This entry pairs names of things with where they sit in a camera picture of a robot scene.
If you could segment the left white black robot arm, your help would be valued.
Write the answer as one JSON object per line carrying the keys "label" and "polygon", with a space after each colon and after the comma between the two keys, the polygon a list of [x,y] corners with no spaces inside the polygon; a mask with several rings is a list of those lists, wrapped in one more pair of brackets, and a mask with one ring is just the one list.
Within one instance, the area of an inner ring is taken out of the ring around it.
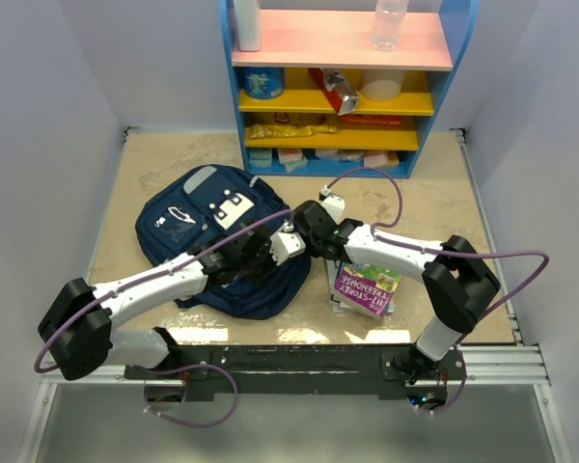
{"label": "left white black robot arm", "polygon": [[253,224],[210,244],[118,281],[89,285],[68,281],[38,326],[43,341],[34,362],[37,373],[59,370],[68,381],[102,366],[150,370],[159,378],[180,367],[176,341],[161,328],[131,332],[125,324],[166,302],[197,296],[239,277],[260,280],[282,263],[275,239],[262,224]]}

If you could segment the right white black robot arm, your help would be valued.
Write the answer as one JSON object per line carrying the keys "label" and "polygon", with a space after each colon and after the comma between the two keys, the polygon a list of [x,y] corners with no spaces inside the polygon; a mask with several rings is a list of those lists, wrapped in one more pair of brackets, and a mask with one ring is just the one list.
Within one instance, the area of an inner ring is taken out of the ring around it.
{"label": "right white black robot arm", "polygon": [[486,314],[501,284],[465,238],[421,241],[377,231],[361,221],[335,221],[316,201],[294,211],[293,224],[307,254],[347,264],[370,264],[422,283],[434,316],[394,368],[415,382],[433,378],[445,356]]}

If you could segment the navy blue backpack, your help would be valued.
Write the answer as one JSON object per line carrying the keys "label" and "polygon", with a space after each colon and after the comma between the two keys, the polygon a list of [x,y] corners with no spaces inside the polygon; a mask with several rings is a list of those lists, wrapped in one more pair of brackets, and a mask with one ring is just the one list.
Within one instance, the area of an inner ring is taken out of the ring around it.
{"label": "navy blue backpack", "polygon": [[[225,165],[194,168],[149,199],[135,222],[144,256],[153,266],[176,258],[289,206],[262,179]],[[207,305],[232,317],[266,320],[280,314],[305,283],[311,258],[301,255],[260,283],[240,276],[195,296],[175,300],[180,309]]]}

